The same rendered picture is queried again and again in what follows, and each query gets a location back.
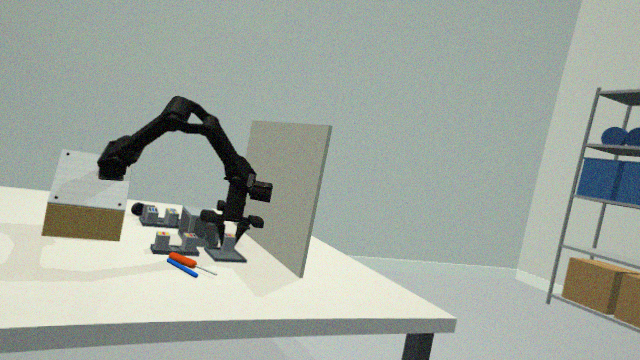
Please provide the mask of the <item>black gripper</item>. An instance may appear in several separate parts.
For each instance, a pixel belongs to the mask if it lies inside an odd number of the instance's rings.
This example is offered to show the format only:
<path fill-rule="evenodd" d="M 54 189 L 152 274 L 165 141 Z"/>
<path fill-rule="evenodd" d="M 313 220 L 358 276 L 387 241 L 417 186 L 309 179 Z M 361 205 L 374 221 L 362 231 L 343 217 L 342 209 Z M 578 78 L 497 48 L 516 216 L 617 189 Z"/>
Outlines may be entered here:
<path fill-rule="evenodd" d="M 240 222 L 237 223 L 237 230 L 235 234 L 237 237 L 236 244 L 246 230 L 250 229 L 250 224 L 256 228 L 263 228 L 264 220 L 260 216 L 249 215 L 248 217 L 244 217 L 243 213 L 245 206 L 246 198 L 237 198 L 228 195 L 224 214 L 216 214 L 213 210 L 201 210 L 200 219 L 204 222 L 212 222 L 217 226 L 220 246 L 222 246 L 223 237 L 225 235 L 225 221 Z"/>

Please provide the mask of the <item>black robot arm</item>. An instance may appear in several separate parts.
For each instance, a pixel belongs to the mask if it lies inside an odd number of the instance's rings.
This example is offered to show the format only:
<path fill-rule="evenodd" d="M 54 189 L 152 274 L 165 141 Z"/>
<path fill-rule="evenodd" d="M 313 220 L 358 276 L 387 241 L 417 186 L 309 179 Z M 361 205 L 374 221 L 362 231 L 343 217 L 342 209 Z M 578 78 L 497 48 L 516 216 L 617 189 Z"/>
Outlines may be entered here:
<path fill-rule="evenodd" d="M 203 124 L 189 124 L 188 119 L 195 113 Z M 240 156 L 216 117 L 198 103 L 185 97 L 173 97 L 162 113 L 133 135 L 125 135 L 109 141 L 101 153 L 97 165 L 98 179 L 123 181 L 127 166 L 137 162 L 146 146 L 166 131 L 181 131 L 185 134 L 205 136 L 225 166 L 225 180 L 230 182 L 228 195 L 269 202 L 272 195 L 272 183 L 256 181 L 257 173 L 249 162 Z"/>

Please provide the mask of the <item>orange-handled screwdriver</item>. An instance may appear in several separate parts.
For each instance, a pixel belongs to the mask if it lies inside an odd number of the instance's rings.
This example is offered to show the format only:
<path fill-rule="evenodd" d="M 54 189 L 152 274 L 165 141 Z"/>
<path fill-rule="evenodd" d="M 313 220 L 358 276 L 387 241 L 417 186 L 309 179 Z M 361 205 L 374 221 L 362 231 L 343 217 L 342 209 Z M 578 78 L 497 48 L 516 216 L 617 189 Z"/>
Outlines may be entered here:
<path fill-rule="evenodd" d="M 202 270 L 204 270 L 204 271 L 206 271 L 206 272 L 209 272 L 209 273 L 211 273 L 211 274 L 213 274 L 213 275 L 217 276 L 217 273 L 212 272 L 212 271 L 210 271 L 210 270 L 208 270 L 208 269 L 205 269 L 205 268 L 203 268 L 203 267 L 201 267 L 201 266 L 198 266 L 196 261 L 194 261 L 194 260 L 192 260 L 192 259 L 190 259 L 190 258 L 187 258 L 187 257 L 185 257 L 185 256 L 179 255 L 179 254 L 177 254 L 177 253 L 174 253 L 174 252 L 170 253 L 170 254 L 169 254 L 169 258 L 170 258 L 170 259 L 172 259 L 172 260 L 174 260 L 174 261 L 176 261 L 177 263 L 179 263 L 179 264 L 181 264 L 181 265 L 185 265 L 185 266 L 187 266 L 187 267 L 189 267 L 189 268 L 192 268 L 192 269 L 194 269 L 194 268 L 196 268 L 196 267 L 197 267 L 197 268 L 199 268 L 199 269 L 202 269 Z"/>

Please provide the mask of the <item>blue rod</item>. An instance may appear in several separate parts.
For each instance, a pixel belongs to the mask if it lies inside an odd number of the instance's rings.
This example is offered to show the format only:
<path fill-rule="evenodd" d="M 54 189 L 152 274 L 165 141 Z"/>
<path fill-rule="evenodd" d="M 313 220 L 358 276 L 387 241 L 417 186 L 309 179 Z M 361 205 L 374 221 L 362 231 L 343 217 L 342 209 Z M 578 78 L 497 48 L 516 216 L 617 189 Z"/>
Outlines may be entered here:
<path fill-rule="evenodd" d="M 177 267 L 178 269 L 182 270 L 183 272 L 190 274 L 191 276 L 193 276 L 195 278 L 197 278 L 199 276 L 198 273 L 194 272 L 193 270 L 191 270 L 191 269 L 189 269 L 187 267 L 184 267 L 183 265 L 177 263 L 176 261 L 174 261 L 174 260 L 172 260 L 170 258 L 167 259 L 167 262 L 172 264 L 173 266 Z"/>

